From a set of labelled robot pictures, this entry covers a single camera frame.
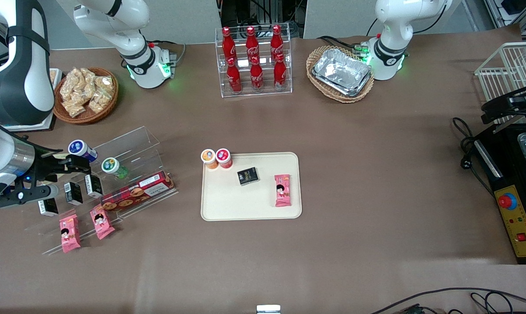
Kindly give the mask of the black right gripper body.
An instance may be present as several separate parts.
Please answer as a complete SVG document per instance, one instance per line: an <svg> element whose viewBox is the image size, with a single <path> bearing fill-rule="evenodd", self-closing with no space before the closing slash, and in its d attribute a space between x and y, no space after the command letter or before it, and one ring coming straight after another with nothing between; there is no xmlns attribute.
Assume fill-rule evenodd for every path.
<svg viewBox="0 0 526 314"><path fill-rule="evenodd" d="M34 148L34 162L27 172L27 183L33 180L56 182L59 176L64 175L62 172L68 164L68 155Z"/></svg>

